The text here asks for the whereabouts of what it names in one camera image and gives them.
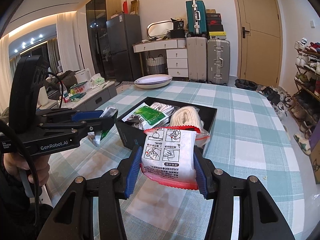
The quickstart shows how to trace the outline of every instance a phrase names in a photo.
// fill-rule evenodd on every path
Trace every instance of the metal screw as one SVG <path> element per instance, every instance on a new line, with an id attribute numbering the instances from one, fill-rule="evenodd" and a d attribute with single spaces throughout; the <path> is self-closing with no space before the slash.
<path id="1" fill-rule="evenodd" d="M 119 171 L 117 169 L 112 169 L 112 170 L 109 171 L 109 173 L 111 175 L 117 175 L 119 173 Z"/>
<path id="2" fill-rule="evenodd" d="M 217 175 L 222 175 L 223 174 L 223 170 L 222 169 L 215 169 L 214 173 Z"/>
<path id="3" fill-rule="evenodd" d="M 256 176 L 250 176 L 249 180 L 251 182 L 257 182 L 258 181 L 258 178 Z"/>
<path id="4" fill-rule="evenodd" d="M 81 177 L 81 176 L 76 177 L 76 179 L 75 179 L 76 183 L 81 183 L 82 181 L 83 181 L 83 177 Z"/>

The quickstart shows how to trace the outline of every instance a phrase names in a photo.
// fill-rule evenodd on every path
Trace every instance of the blue and white tablecloth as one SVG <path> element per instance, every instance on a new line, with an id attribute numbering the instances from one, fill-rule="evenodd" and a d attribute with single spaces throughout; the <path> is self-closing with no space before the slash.
<path id="1" fill-rule="evenodd" d="M 296 239 L 301 239 L 304 196 L 300 171 L 284 127 L 266 98 L 237 88 L 171 82 L 154 90 L 130 88 L 99 109 L 116 106 L 120 116 L 147 96 L 217 108 L 205 157 L 231 176 L 245 179 L 249 175 L 257 176 L 279 206 Z M 114 126 L 100 149 L 84 138 L 79 148 L 53 154 L 47 183 L 53 205 L 77 176 L 99 177 L 117 167 L 130 153 Z M 212 207 L 212 201 L 204 200 L 199 191 L 162 186 L 141 172 L 134 193 L 120 203 L 128 240 L 203 240 Z M 97 207 L 95 199 L 94 233 L 99 239 Z M 233 226 L 232 239 L 238 239 L 238 198 L 234 201 Z"/>

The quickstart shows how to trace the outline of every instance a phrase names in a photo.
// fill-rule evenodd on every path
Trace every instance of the green packet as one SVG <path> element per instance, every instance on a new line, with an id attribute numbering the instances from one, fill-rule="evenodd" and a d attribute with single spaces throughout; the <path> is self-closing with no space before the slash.
<path id="1" fill-rule="evenodd" d="M 155 127 L 167 117 L 167 114 L 152 109 L 146 103 L 142 103 L 127 114 L 122 121 L 133 122 L 134 127 L 139 128 L 140 130 L 146 130 Z"/>
<path id="2" fill-rule="evenodd" d="M 112 119 L 116 122 L 118 116 L 118 109 L 114 107 L 107 107 L 100 117 L 112 117 Z M 97 131 L 97 132 L 89 132 L 88 139 L 92 142 L 95 147 L 100 146 L 100 141 L 105 138 L 110 130 L 105 131 Z"/>

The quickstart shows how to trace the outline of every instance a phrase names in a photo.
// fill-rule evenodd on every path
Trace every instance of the door frame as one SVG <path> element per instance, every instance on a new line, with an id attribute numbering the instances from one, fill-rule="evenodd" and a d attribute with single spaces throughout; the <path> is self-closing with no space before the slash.
<path id="1" fill-rule="evenodd" d="M 283 57 L 283 32 L 282 32 L 282 20 L 280 14 L 280 8 L 278 0 L 276 0 L 278 15 L 279 15 L 279 25 L 280 25 L 280 58 L 279 58 L 279 67 L 278 67 L 278 74 L 277 74 L 277 82 L 276 85 L 279 85 L 280 81 L 280 73 L 282 67 L 282 57 Z M 240 9 L 238 0 L 235 0 L 236 6 L 236 15 L 237 15 L 237 28 L 238 28 L 238 67 L 237 67 L 237 76 L 240 78 L 241 75 L 241 55 L 242 55 L 242 30 L 241 30 L 241 19 L 240 19 Z"/>

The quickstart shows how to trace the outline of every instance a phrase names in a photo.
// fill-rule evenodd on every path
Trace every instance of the silver suitcase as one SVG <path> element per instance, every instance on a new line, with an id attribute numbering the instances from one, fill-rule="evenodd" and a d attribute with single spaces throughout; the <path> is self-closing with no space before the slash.
<path id="1" fill-rule="evenodd" d="M 207 38 L 188 37 L 188 76 L 191 80 L 207 80 Z"/>
<path id="2" fill-rule="evenodd" d="M 228 85 L 230 72 L 230 41 L 208 41 L 208 82 Z"/>

